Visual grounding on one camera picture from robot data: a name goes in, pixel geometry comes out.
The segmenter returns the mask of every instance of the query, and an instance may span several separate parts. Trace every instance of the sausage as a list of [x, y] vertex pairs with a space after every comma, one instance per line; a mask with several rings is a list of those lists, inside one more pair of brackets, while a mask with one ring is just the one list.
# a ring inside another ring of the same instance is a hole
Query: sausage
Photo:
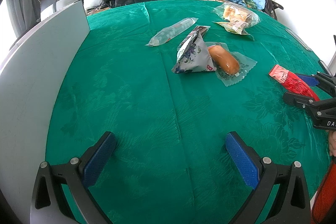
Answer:
[[224, 48], [219, 45], [208, 47], [210, 56], [227, 74], [235, 75], [239, 72], [238, 61]]

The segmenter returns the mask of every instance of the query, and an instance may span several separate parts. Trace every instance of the clear plastic packaged snack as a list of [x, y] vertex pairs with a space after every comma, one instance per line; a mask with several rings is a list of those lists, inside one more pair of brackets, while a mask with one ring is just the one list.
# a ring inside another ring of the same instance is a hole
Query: clear plastic packaged snack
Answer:
[[163, 28], [159, 31], [156, 35], [154, 35], [151, 40], [146, 44], [146, 46], [159, 46], [170, 39], [178, 36], [180, 33], [187, 30], [189, 27], [194, 25], [198, 18], [188, 17], [184, 18], [183, 20], [171, 25], [169, 27]]
[[197, 31], [199, 31], [200, 35], [202, 37], [205, 36], [205, 34], [207, 33], [207, 31], [209, 30], [210, 26], [200, 26], [200, 25], [197, 25], [194, 30], [192, 30], [187, 36], [185, 39], [183, 39], [183, 41], [180, 43], [180, 45], [177, 47], [177, 50], [179, 50], [182, 45], [189, 39], [189, 37], [191, 37], [194, 33], [196, 33]]
[[260, 22], [259, 16], [255, 12], [234, 3], [224, 3], [216, 7], [214, 12], [222, 19], [235, 24], [244, 22], [243, 28], [250, 28]]
[[208, 47], [199, 31], [193, 33], [177, 52], [173, 73], [215, 71]]
[[249, 34], [247, 31], [245, 31], [245, 29], [243, 29], [242, 27], [243, 24], [242, 25], [238, 24], [238, 23], [241, 23], [241, 21], [238, 23], [237, 22], [214, 22], [214, 23], [221, 25], [228, 32], [241, 34], [241, 35], [247, 35], [249, 39], [254, 41], [253, 35]]
[[210, 47], [213, 45], [218, 45], [223, 47], [226, 51], [228, 51], [239, 63], [239, 71], [238, 73], [234, 75], [230, 75], [226, 73], [224, 70], [221, 69], [221, 67], [216, 63], [214, 63], [214, 66], [216, 67], [216, 75], [218, 79], [220, 79], [225, 86], [230, 86], [233, 84], [238, 83], [242, 79], [245, 78], [245, 76], [248, 74], [248, 72], [256, 65], [257, 61], [254, 61], [253, 59], [239, 53], [239, 52], [230, 52], [228, 46], [225, 43], [219, 43], [219, 42], [206, 42], [206, 46]]

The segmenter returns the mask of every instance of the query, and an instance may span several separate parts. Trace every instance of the green tablecloth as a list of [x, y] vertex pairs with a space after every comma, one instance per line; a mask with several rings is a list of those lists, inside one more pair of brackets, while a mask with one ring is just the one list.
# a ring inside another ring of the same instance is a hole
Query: green tablecloth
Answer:
[[[115, 153], [90, 191], [115, 224], [227, 223], [251, 191], [225, 150], [230, 131], [275, 163], [300, 161], [310, 196], [325, 174], [325, 132], [313, 129], [302, 110], [285, 105], [285, 89], [268, 76], [275, 64], [316, 73], [317, 56], [260, 12], [261, 22], [248, 29], [255, 42], [226, 32], [213, 23], [221, 21], [212, 12], [219, 5], [161, 0], [88, 17], [91, 31], [54, 106], [46, 160], [65, 163], [105, 131], [114, 132]], [[257, 65], [229, 87], [214, 72], [172, 73], [176, 47], [193, 27], [164, 45], [145, 44], [186, 17], [211, 26], [205, 41], [224, 42]]]

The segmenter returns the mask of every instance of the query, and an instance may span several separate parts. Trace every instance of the red snack package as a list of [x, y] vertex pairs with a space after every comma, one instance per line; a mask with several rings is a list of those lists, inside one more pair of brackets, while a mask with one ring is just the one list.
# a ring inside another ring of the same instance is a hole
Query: red snack package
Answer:
[[315, 101], [320, 100], [320, 98], [316, 95], [315, 92], [313, 92], [313, 90], [306, 84], [305, 81], [280, 65], [275, 65], [269, 72], [269, 75], [290, 92], [313, 97]]

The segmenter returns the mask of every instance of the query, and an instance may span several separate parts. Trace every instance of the plastic bag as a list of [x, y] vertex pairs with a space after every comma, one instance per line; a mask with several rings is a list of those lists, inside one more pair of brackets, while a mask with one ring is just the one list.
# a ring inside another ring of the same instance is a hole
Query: plastic bag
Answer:
[[182, 45], [189, 39], [189, 37], [191, 37], [194, 33], [196, 33], [197, 31], [199, 31], [200, 35], [202, 37], [205, 36], [205, 34], [207, 33], [207, 31], [209, 30], [210, 26], [200, 26], [197, 25], [194, 30], [192, 30], [185, 39], [183, 39], [183, 41], [180, 43], [180, 45], [178, 45], [177, 50], [179, 50]]
[[226, 31], [231, 33], [237, 33], [241, 35], [247, 35], [249, 39], [254, 41], [253, 35], [249, 34], [247, 31], [245, 31], [241, 25], [239, 25], [240, 22], [215, 22], [218, 25], [221, 25], [225, 28]]
[[225, 43], [219, 42], [206, 42], [207, 47], [212, 45], [219, 45], [226, 49], [238, 62], [240, 66], [240, 70], [235, 75], [228, 75], [225, 71], [221, 69], [215, 62], [214, 66], [216, 68], [216, 75], [218, 79], [220, 79], [225, 86], [233, 85], [241, 81], [245, 78], [248, 72], [256, 65], [257, 61], [254, 61], [251, 58], [239, 53], [239, 52], [230, 52], [228, 46]]
[[173, 73], [215, 71], [208, 47], [199, 31], [193, 33], [177, 53]]
[[305, 81], [280, 65], [275, 65], [269, 72], [269, 76], [277, 80], [286, 90], [289, 90], [290, 92], [313, 97], [315, 101], [320, 100], [320, 98], [306, 84]]
[[222, 19], [232, 22], [245, 22], [243, 28], [250, 28], [260, 22], [259, 16], [241, 5], [224, 3], [214, 9]]
[[146, 46], [159, 46], [170, 39], [178, 36], [180, 33], [184, 32], [187, 30], [189, 27], [194, 25], [198, 18], [194, 17], [188, 17], [185, 18], [174, 25], [171, 25], [169, 27], [163, 28], [161, 31], [159, 31], [156, 35], [154, 35], [151, 40], [149, 41]]

